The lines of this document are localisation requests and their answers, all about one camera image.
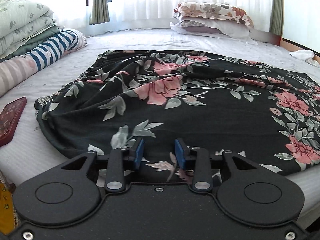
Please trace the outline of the black floral pants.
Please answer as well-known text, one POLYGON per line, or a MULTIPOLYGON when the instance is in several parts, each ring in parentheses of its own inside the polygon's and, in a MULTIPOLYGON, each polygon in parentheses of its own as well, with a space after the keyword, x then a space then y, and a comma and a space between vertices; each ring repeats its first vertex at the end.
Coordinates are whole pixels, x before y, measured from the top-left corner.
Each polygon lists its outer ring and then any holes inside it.
POLYGON ((65 157, 145 141, 132 180, 180 181, 174 141, 233 150, 289 175, 319 163, 319 85, 297 73, 191 50, 109 50, 60 91, 38 98, 40 129, 65 157))

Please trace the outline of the grey patterned bed sheet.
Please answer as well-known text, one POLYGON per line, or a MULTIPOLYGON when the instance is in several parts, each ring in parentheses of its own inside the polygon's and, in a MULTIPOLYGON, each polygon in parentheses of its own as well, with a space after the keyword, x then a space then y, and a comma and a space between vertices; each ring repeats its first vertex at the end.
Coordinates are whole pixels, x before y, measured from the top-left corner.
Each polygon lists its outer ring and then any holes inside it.
POLYGON ((1 97, 2 107, 17 98, 27 98, 13 140, 1 148, 1 171, 10 181, 20 184, 66 160, 40 131, 34 102, 76 79, 100 53, 109 49, 199 49, 305 73, 319 81, 317 67, 295 59, 284 48, 268 43, 250 44, 227 38, 181 35, 170 29, 119 31, 90 37, 87 46, 62 57, 1 97))

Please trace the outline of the red cased phone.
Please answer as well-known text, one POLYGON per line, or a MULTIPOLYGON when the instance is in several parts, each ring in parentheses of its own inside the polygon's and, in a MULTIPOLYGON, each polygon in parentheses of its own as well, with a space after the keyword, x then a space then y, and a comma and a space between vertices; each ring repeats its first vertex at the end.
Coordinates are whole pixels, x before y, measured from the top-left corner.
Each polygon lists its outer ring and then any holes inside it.
POLYGON ((27 98, 24 96, 7 104, 3 108, 1 112, 1 147, 12 141, 26 104, 27 98))

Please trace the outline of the blue white striped blanket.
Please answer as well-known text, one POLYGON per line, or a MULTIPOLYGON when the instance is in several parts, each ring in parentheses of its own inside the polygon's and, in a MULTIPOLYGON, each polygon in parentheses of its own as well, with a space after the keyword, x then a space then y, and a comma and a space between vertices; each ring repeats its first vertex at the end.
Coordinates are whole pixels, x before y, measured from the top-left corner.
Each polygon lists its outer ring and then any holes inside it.
POLYGON ((61 57, 87 45, 83 33, 65 29, 37 45, 31 51, 1 62, 1 95, 22 81, 53 64, 61 57))

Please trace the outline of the white lower pillow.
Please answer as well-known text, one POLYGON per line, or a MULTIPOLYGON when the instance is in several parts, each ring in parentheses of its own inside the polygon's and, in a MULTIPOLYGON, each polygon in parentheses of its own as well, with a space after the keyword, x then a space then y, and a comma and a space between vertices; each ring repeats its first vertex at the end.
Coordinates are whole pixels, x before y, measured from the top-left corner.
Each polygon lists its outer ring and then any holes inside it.
POLYGON ((200 17, 180 16, 177 23, 170 22, 172 30, 184 35, 197 35, 225 39, 235 39, 249 44, 257 44, 249 34, 249 29, 229 20, 214 20, 200 17))

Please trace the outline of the white crumpled cloth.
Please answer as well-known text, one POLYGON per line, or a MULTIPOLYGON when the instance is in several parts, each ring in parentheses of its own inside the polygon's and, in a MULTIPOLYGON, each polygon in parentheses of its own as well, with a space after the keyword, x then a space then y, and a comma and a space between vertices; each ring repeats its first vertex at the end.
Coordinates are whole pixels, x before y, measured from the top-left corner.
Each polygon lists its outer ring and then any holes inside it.
POLYGON ((304 50, 304 49, 300 49, 297 51, 291 51, 289 52, 289 54, 294 57, 295 59, 299 59, 302 61, 310 61, 313 60, 314 58, 314 53, 311 50, 304 50))

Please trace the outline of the green curtain left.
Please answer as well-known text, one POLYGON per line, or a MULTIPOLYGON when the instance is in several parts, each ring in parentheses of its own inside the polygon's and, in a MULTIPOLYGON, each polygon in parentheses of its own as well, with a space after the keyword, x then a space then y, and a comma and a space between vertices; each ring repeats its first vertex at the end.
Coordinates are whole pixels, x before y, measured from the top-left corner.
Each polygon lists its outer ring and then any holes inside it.
POLYGON ((90 25, 102 24, 110 21, 107 0, 93 0, 90 25))

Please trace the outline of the green curtain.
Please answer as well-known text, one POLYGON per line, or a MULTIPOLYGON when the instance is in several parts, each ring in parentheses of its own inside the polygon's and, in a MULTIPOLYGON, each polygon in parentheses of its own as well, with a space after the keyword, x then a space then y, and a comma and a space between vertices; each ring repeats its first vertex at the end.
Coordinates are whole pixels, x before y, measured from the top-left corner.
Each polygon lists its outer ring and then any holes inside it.
POLYGON ((110 21, 107 0, 93 0, 90 25, 102 24, 110 21))
POLYGON ((272 0, 269 32, 282 36, 284 25, 284 0, 272 0))

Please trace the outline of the floral pillow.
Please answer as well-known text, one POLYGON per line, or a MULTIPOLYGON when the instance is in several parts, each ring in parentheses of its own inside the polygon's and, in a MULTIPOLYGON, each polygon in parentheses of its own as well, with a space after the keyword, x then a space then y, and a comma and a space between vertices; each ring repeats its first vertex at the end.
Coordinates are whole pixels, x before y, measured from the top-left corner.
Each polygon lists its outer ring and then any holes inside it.
POLYGON ((247 12, 239 7, 223 3, 178 3, 174 9, 175 16, 186 16, 191 18, 205 18, 213 20, 228 20, 248 27, 254 27, 252 19, 247 12))

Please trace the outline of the light green folded quilt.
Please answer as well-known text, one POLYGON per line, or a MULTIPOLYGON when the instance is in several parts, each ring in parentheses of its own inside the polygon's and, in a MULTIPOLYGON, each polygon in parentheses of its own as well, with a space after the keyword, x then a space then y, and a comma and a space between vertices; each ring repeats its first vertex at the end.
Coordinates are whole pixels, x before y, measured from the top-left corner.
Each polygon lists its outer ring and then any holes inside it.
POLYGON ((29 40, 49 30, 64 29, 46 6, 28 1, 1 2, 1 60, 15 53, 29 40))

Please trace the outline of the green curtain right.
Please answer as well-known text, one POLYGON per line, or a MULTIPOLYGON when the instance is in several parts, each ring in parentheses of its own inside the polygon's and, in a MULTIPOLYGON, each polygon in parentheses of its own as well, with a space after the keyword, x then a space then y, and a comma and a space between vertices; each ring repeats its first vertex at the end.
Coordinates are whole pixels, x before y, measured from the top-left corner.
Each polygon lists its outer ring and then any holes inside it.
POLYGON ((272 0, 269 32, 282 36, 284 25, 284 0, 272 0))

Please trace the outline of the wooden bed frame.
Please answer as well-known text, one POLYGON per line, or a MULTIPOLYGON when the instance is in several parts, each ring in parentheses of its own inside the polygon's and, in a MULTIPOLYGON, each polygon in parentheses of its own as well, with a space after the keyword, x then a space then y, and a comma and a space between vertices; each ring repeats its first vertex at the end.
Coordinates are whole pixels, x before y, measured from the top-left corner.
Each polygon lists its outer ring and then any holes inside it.
MULTIPOLYGON (((280 46, 280 47, 286 49, 288 52, 297 51, 300 49, 311 50, 310 48, 307 48, 306 46, 297 44, 293 41, 282 38, 281 36, 274 35, 273 33, 265 32, 265 31, 256 30, 253 28, 249 28, 249 35, 253 40, 257 40, 257 41, 261 41, 261 42, 265 42, 265 43, 274 44, 276 46, 280 46)), ((306 63, 319 68, 319 53, 317 53, 316 51, 313 51, 313 53, 314 53, 313 60, 306 61, 306 63)))

